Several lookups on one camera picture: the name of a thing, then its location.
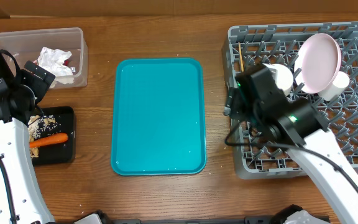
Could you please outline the red snack wrapper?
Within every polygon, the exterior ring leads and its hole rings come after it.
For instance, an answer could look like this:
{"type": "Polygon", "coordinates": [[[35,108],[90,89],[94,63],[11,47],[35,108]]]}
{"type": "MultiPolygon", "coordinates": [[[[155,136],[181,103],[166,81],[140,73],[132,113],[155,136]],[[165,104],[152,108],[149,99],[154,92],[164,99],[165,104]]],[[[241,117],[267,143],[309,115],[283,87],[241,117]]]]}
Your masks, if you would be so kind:
{"type": "Polygon", "coordinates": [[[69,60],[69,59],[67,59],[67,60],[65,60],[65,61],[64,61],[64,63],[63,63],[63,64],[64,64],[64,66],[69,66],[69,63],[70,63],[70,60],[69,60]]]}

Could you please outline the teal serving tray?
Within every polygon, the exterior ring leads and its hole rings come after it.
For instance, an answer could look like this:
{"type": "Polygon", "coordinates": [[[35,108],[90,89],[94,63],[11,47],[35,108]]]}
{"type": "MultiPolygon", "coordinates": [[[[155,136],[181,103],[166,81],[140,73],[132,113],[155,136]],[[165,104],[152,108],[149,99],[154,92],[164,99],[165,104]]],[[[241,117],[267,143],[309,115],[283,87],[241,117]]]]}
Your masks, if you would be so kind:
{"type": "Polygon", "coordinates": [[[142,58],[116,69],[111,167],[119,175],[188,175],[207,161],[203,69],[193,58],[142,58]]]}

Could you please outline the large pink plate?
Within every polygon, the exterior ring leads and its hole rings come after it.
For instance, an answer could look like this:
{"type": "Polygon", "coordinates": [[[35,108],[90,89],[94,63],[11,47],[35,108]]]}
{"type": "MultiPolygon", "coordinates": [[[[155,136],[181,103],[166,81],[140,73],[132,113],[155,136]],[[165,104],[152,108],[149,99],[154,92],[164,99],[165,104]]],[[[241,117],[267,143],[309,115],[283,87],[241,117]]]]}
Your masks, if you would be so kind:
{"type": "Polygon", "coordinates": [[[341,49],[328,34],[319,33],[308,38],[298,51],[294,72],[297,85],[303,83],[301,90],[315,94],[326,89],[336,78],[341,67],[341,49]]]}

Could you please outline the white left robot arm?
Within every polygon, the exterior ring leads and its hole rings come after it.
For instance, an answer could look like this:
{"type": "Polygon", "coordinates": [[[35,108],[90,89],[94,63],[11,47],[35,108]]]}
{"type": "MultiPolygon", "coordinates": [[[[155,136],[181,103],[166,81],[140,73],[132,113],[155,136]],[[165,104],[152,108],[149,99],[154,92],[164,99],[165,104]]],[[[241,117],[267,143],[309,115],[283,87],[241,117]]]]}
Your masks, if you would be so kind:
{"type": "Polygon", "coordinates": [[[29,150],[28,122],[55,76],[31,61],[12,72],[0,50],[0,223],[53,223],[29,150]]]}

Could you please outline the orange carrot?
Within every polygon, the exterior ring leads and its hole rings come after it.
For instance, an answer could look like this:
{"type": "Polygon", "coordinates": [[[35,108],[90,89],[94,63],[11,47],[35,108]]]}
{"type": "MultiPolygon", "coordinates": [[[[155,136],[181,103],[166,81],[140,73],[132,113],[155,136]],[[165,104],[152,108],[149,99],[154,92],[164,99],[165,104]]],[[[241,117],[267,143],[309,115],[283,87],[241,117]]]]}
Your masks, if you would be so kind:
{"type": "Polygon", "coordinates": [[[53,144],[60,144],[68,141],[68,135],[65,133],[53,134],[42,139],[38,139],[29,143],[30,148],[49,146],[53,144]]]}

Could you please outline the rice and peanut scraps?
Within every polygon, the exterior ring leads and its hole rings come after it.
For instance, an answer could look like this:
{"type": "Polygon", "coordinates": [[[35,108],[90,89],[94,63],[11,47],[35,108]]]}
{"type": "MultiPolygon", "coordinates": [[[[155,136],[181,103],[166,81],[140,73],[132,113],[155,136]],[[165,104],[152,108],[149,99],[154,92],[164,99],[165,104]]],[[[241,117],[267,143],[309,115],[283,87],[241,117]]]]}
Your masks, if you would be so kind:
{"type": "Polygon", "coordinates": [[[54,115],[31,116],[28,122],[29,142],[34,142],[49,135],[56,134],[58,126],[59,124],[54,115]]]}

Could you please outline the pale green bowl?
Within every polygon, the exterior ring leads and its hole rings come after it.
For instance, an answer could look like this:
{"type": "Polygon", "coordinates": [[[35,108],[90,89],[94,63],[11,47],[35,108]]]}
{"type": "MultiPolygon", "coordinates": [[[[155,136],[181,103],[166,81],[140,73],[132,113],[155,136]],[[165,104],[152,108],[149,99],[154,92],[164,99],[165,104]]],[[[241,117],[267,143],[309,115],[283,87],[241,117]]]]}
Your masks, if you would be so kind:
{"type": "Polygon", "coordinates": [[[264,63],[264,65],[271,71],[276,86],[284,92],[285,96],[288,96],[293,85],[293,74],[290,69],[279,63],[264,63]]]}

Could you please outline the white napkin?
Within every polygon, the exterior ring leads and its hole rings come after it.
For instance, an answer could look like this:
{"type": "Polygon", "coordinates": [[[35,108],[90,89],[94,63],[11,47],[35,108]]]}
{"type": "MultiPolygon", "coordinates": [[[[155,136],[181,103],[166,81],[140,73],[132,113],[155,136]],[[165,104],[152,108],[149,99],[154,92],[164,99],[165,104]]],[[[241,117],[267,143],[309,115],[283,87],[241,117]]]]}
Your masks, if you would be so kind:
{"type": "Polygon", "coordinates": [[[65,62],[72,56],[70,51],[50,49],[43,47],[37,59],[38,66],[55,75],[55,83],[74,83],[73,71],[65,65],[65,62]]]}

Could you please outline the white cup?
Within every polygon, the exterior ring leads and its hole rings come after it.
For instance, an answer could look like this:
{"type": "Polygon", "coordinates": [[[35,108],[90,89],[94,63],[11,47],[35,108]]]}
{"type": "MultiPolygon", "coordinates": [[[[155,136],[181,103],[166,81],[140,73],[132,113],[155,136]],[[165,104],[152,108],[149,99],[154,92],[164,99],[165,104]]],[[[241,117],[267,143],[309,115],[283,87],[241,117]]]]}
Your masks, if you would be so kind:
{"type": "Polygon", "coordinates": [[[345,72],[338,72],[334,81],[324,90],[318,92],[318,95],[325,101],[332,101],[339,96],[350,84],[350,78],[345,72]]]}

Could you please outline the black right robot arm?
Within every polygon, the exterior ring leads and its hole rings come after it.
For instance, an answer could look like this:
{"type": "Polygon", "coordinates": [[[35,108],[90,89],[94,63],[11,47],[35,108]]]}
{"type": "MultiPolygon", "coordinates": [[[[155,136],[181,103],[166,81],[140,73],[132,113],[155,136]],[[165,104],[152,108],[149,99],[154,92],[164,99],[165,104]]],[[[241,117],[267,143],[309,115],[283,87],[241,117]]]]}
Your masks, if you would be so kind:
{"type": "Polygon", "coordinates": [[[286,151],[310,177],[342,223],[358,223],[358,174],[347,161],[321,113],[304,98],[289,102],[264,64],[235,77],[227,115],[253,125],[262,147],[286,151]]]}

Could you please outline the wooden chopstick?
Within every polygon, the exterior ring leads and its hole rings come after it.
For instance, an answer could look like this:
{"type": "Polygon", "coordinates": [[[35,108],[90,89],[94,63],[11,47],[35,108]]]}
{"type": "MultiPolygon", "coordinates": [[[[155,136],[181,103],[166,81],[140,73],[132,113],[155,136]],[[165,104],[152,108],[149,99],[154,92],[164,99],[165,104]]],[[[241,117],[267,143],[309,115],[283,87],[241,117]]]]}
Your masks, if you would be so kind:
{"type": "Polygon", "coordinates": [[[243,61],[241,43],[238,42],[237,45],[238,45],[238,52],[239,52],[239,65],[240,65],[240,70],[241,70],[241,72],[244,72],[244,61],[243,61]]]}

